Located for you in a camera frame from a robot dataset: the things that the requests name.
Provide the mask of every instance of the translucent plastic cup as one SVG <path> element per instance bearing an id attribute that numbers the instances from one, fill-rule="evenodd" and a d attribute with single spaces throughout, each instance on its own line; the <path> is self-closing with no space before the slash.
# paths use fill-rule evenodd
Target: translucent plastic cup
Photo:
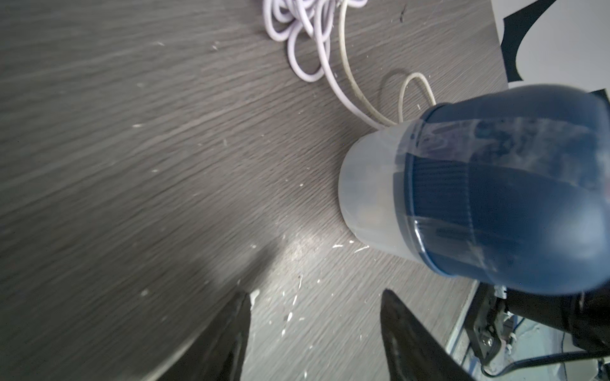
<path id="1" fill-rule="evenodd" d="M 401 233 L 407 151 L 401 142 L 414 128 L 408 121 L 364 136 L 350 148 L 339 174 L 339 204 L 361 242 L 423 263 L 413 240 Z"/>

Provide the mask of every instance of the tangled cable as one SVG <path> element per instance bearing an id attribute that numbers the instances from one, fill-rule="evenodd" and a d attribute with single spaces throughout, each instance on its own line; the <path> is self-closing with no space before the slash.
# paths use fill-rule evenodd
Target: tangled cable
<path id="1" fill-rule="evenodd" d="M 326 80 L 341 103 L 343 103 L 349 111 L 353 112 L 369 126 L 378 130 L 383 129 L 386 126 L 393 126 L 396 124 L 396 122 L 386 118 L 379 111 L 377 111 L 358 87 L 358 84 L 356 83 L 356 80 L 351 72 L 350 63 L 347 58 L 347 50 L 345 49 L 345 15 L 347 13 L 347 7 L 362 8 L 367 4 L 368 0 L 339 1 L 341 6 L 339 15 L 339 49 L 341 52 L 343 70 L 345 70 L 345 74 L 347 75 L 351 88 L 356 97 L 360 99 L 367 110 L 381 123 L 371 119 L 345 96 L 331 71 L 331 66 L 329 64 L 331 52 L 331 31 L 332 22 L 335 15 L 335 8 L 337 7 L 337 0 L 263 0 L 263 17 L 265 19 L 267 34 L 275 41 L 288 41 L 288 61 L 290 62 L 290 67 L 292 67 L 292 70 L 299 78 L 307 82 L 315 82 L 326 76 Z M 289 25 L 281 32 L 278 32 L 273 27 L 273 18 L 280 23 Z M 296 37 L 303 29 L 314 40 L 318 49 L 320 67 L 314 74 L 305 73 L 299 66 L 295 57 Z M 417 78 L 422 81 L 430 103 L 432 105 L 436 105 L 436 100 L 434 99 L 432 89 L 430 88 L 430 84 L 428 83 L 428 80 L 426 80 L 426 77 L 422 73 L 412 73 L 404 80 L 398 96 L 399 123 L 403 122 L 404 92 L 407 85 L 413 78 Z"/>

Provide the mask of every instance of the black shape on wall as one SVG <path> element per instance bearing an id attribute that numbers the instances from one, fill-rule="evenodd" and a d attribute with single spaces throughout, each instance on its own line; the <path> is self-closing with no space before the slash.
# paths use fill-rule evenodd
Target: black shape on wall
<path id="1" fill-rule="evenodd" d="M 538 0 L 504 18 L 502 58 L 508 82 L 523 80 L 517 71 L 517 51 L 527 32 L 556 0 Z"/>
<path id="2" fill-rule="evenodd" d="M 601 90 L 591 91 L 591 94 L 598 96 L 602 101 L 604 101 L 604 103 L 606 104 L 606 108 L 610 113 L 610 98 L 608 98 L 608 92 L 606 92 L 606 89 L 603 88 Z"/>

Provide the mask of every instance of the table surface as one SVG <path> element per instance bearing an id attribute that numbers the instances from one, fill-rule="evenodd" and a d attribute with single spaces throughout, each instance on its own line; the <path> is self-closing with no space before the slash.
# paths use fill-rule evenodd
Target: table surface
<path id="1" fill-rule="evenodd" d="M 293 74 L 260 9 L 3 3 L 1 378 L 142 379 L 241 287 L 261 290 L 243 380 L 387 380 L 385 288 L 447 343 L 472 281 L 356 252 L 337 176 L 371 130 Z M 487 0 L 372 1 L 346 25 L 356 80 L 392 119 L 410 71 L 439 102 L 507 87 Z M 297 56 L 317 67 L 311 41 Z M 410 86 L 406 117 L 427 106 Z"/>

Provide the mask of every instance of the blue plastic container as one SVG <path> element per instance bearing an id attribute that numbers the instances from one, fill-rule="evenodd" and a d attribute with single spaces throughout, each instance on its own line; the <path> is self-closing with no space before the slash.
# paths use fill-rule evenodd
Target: blue plastic container
<path id="1" fill-rule="evenodd" d="M 429 267 L 549 295 L 610 279 L 602 101 L 537 85 L 437 105 L 422 120 L 403 137 L 417 147 L 405 155 L 403 179 L 416 223 L 403 233 L 417 230 Z"/>

